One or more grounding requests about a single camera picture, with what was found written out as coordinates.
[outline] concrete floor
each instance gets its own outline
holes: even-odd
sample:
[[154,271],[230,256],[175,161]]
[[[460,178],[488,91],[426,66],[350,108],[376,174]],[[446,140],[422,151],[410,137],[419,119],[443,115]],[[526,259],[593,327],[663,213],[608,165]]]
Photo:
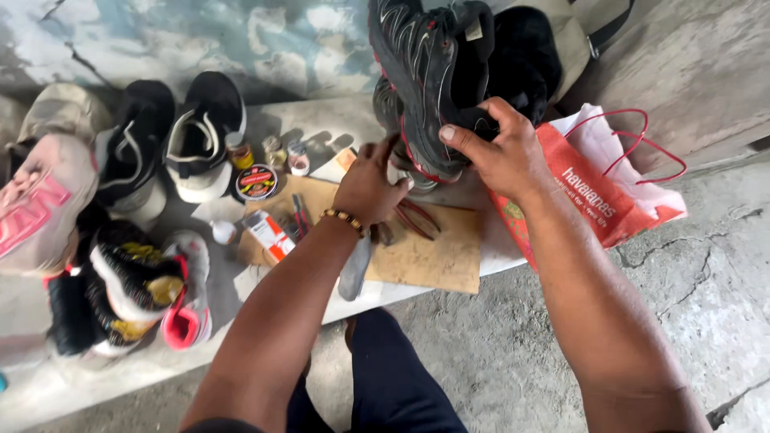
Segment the concrete floor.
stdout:
[[[658,315],[704,413],[724,422],[719,431],[770,431],[767,159],[670,183],[691,216],[609,252]],[[477,296],[432,292],[392,311],[470,431],[586,431],[531,268],[483,278]],[[350,425],[353,390],[342,335],[340,324],[323,329],[308,380],[337,431]],[[29,431],[175,431],[204,372]]]

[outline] man's right hand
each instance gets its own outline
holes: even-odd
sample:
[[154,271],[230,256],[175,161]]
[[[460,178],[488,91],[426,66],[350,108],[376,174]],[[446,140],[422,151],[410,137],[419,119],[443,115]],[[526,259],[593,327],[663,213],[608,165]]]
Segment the man's right hand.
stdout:
[[500,135],[490,143],[468,129],[445,125],[439,132],[441,141],[470,158],[487,186],[519,206],[558,190],[529,119],[497,97],[479,107],[500,123]]

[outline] red and white sneaker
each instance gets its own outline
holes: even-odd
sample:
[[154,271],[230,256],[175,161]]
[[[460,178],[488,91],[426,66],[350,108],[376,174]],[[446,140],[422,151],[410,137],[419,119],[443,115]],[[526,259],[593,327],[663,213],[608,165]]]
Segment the red and white sneaker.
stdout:
[[95,160],[83,141],[43,136],[0,190],[0,274],[60,274],[78,246],[75,218],[98,184]]
[[163,254],[186,265],[186,291],[163,316],[163,339],[175,351],[183,351],[211,337],[211,311],[207,297],[209,248],[191,230],[172,233],[163,244]]

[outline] red-handled pliers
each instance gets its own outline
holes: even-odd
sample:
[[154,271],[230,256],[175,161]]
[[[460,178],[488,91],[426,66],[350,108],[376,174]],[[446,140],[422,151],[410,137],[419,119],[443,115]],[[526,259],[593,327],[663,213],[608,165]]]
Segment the red-handled pliers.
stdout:
[[435,237],[431,236],[428,233],[425,233],[425,230],[421,229],[420,225],[416,224],[414,220],[412,220],[412,218],[409,217],[409,215],[407,215],[407,211],[414,212],[427,224],[435,228],[438,233],[441,233],[441,227],[439,227],[438,223],[436,223],[436,221],[433,218],[431,218],[430,215],[427,214],[427,212],[425,212],[418,205],[414,204],[414,202],[412,202],[411,200],[403,199],[396,205],[396,214],[407,225],[407,227],[409,227],[412,231],[424,237],[425,239],[436,240]]

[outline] dark pants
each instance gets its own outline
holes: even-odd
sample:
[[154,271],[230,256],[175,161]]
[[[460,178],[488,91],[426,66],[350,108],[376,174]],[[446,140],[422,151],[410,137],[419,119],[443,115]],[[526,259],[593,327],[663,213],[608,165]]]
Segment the dark pants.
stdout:
[[[353,340],[352,431],[467,432],[398,322],[382,308],[359,314]],[[289,401],[289,433],[331,432],[310,401],[305,378]]]

